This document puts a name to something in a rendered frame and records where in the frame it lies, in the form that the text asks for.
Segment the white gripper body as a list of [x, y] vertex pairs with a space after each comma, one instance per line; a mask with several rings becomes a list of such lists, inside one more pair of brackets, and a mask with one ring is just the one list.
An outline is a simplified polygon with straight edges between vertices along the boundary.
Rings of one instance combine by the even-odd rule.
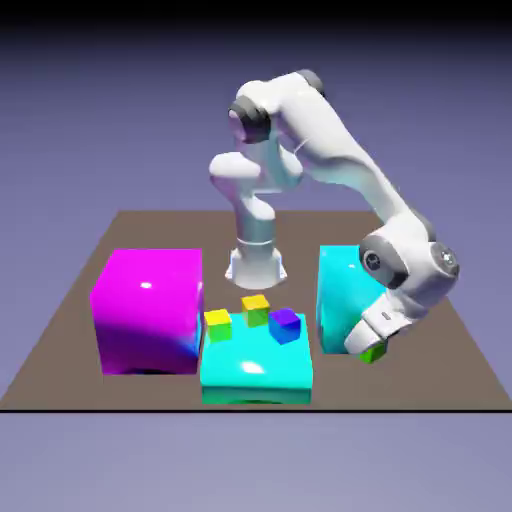
[[377, 344], [387, 342], [411, 324], [412, 320], [384, 293], [362, 312], [360, 320], [344, 341], [345, 349], [348, 354], [360, 355]]

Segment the small green cube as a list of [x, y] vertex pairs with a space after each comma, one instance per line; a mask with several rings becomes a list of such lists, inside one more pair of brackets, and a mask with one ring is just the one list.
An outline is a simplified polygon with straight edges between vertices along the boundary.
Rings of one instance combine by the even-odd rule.
[[388, 348], [388, 342], [382, 341], [369, 347], [367, 350], [359, 355], [359, 359], [366, 364], [373, 364], [381, 359], [386, 353]]

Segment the small blue cube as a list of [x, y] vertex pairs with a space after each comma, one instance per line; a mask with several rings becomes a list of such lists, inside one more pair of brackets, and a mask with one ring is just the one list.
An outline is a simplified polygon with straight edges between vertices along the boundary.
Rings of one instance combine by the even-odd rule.
[[280, 344], [297, 340], [301, 334], [301, 319], [290, 308], [283, 308], [269, 313], [268, 328], [270, 335]]

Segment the small orange cube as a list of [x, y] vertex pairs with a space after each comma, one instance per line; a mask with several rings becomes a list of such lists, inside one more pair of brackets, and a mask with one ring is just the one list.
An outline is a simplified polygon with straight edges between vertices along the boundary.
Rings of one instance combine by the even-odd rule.
[[270, 304], [263, 294], [241, 298], [242, 313], [249, 328], [259, 327], [268, 322]]

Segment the small yellow cube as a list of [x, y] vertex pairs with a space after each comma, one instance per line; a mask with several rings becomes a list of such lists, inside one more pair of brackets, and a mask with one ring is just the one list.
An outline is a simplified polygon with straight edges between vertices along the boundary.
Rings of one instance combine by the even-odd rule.
[[206, 311], [204, 319], [211, 343], [227, 341], [232, 338], [231, 316], [226, 309]]

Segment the large tall cyan box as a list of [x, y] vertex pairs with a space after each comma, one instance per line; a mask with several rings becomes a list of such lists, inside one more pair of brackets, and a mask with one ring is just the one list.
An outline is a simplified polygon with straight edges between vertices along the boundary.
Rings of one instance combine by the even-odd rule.
[[357, 245], [321, 245], [316, 327], [325, 354], [347, 354], [344, 341], [386, 288], [367, 274]]

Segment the large flat cyan box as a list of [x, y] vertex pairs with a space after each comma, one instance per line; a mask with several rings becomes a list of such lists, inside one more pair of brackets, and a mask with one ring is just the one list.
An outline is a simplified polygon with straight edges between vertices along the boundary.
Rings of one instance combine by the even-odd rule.
[[249, 327], [241, 313], [231, 315], [232, 337], [204, 337], [199, 371], [202, 403], [305, 405], [313, 390], [313, 363], [306, 317], [284, 330], [277, 321]]

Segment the large magenta box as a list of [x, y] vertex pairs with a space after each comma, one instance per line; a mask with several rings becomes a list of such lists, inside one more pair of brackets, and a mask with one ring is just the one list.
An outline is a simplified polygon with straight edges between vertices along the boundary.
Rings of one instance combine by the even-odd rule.
[[196, 373], [204, 310], [200, 249], [115, 249], [89, 300], [105, 375]]

